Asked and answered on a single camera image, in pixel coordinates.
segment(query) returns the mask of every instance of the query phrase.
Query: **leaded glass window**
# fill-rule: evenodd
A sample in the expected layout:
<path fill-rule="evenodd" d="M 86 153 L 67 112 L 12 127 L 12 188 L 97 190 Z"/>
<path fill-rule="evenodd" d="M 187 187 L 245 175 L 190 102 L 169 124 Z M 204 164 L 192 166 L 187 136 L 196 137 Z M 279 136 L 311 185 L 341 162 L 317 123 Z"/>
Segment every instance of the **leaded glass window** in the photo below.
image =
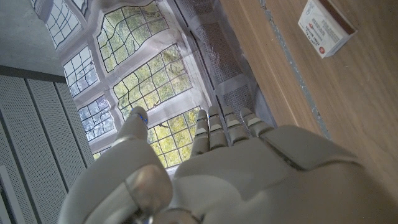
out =
<path fill-rule="evenodd" d="M 114 129 L 113 117 L 109 109 L 105 96 L 101 96 L 79 110 L 87 140 L 91 141 Z"/>
<path fill-rule="evenodd" d="M 110 149 L 110 147 L 108 147 L 106 149 L 103 149 L 102 151 L 93 154 L 94 160 L 97 160 L 98 158 L 100 158 L 109 149 Z"/>
<path fill-rule="evenodd" d="M 87 89 L 98 79 L 88 47 L 66 63 L 63 69 L 72 97 Z"/>
<path fill-rule="evenodd" d="M 105 15 L 97 40 L 106 71 L 112 71 L 149 37 L 168 28 L 155 1 L 144 7 L 122 7 Z"/>
<path fill-rule="evenodd" d="M 54 0 L 46 25 L 54 41 L 55 48 L 68 37 L 78 24 L 76 16 L 71 12 L 65 2 L 63 0 Z"/>
<path fill-rule="evenodd" d="M 113 90 L 126 120 L 132 108 L 150 110 L 191 88 L 177 44 L 171 45 L 122 79 Z"/>
<path fill-rule="evenodd" d="M 196 107 L 148 130 L 147 142 L 165 168 L 190 158 L 199 110 Z"/>
<path fill-rule="evenodd" d="M 83 5 L 85 4 L 85 0 L 72 0 L 75 5 L 82 10 L 83 9 Z"/>

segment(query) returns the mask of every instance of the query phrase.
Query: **robotic hand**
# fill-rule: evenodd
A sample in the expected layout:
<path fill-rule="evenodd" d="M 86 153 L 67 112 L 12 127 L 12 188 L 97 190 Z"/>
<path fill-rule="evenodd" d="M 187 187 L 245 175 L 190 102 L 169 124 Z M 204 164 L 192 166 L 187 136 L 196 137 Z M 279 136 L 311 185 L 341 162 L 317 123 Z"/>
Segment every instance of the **robotic hand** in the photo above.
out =
<path fill-rule="evenodd" d="M 348 151 L 246 108 L 198 112 L 191 158 L 172 180 L 134 108 L 112 146 L 76 180 L 59 223 L 397 223 L 392 199 Z"/>

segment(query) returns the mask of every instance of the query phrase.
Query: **cardboard box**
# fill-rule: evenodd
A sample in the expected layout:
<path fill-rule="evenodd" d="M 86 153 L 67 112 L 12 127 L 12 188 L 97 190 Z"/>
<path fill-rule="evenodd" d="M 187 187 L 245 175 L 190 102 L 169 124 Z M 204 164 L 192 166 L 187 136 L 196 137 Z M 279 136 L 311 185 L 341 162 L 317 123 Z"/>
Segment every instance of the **cardboard box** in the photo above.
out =
<path fill-rule="evenodd" d="M 321 58 L 334 55 L 356 33 L 329 0 L 308 0 L 298 25 Z"/>

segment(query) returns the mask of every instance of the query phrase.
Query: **wooden wall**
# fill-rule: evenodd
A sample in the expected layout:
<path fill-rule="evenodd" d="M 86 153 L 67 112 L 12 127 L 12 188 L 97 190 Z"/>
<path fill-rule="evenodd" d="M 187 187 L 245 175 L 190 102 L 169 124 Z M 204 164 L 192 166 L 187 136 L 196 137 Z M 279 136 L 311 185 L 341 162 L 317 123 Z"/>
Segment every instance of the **wooden wall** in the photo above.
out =
<path fill-rule="evenodd" d="M 277 124 L 321 134 L 258 0 L 221 2 Z M 332 140 L 398 198 L 398 3 L 332 2 L 358 33 L 321 59 L 297 25 L 307 0 L 266 1 Z"/>

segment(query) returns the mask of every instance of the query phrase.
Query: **robot finger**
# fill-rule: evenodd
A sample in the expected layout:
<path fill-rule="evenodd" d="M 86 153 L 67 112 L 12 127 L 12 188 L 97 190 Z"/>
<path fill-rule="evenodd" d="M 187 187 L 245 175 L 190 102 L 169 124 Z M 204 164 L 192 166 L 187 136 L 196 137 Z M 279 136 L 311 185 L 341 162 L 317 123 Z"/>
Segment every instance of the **robot finger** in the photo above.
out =
<path fill-rule="evenodd" d="M 218 110 L 215 106 L 209 108 L 209 125 L 210 125 L 210 150 L 214 150 L 219 147 L 228 146 L 228 142 L 225 137 L 223 125 L 218 115 Z"/>
<path fill-rule="evenodd" d="M 239 122 L 238 117 L 233 113 L 232 107 L 225 106 L 223 112 L 231 144 L 235 145 L 243 140 L 248 140 L 249 136 L 246 134 L 243 125 Z"/>
<path fill-rule="evenodd" d="M 144 108 L 137 106 L 131 110 L 130 115 L 121 130 L 116 136 L 113 146 L 126 139 L 141 139 L 147 140 L 148 138 L 148 114 Z"/>
<path fill-rule="evenodd" d="M 191 158 L 206 153 L 209 150 L 210 150 L 210 143 L 209 143 L 209 126 L 207 123 L 207 113 L 205 110 L 200 110 L 198 112 L 198 118 L 197 118 L 197 130 L 195 132 L 195 137 L 193 138 Z"/>
<path fill-rule="evenodd" d="M 262 134 L 274 129 L 247 108 L 241 109 L 241 117 L 253 137 L 261 137 Z"/>

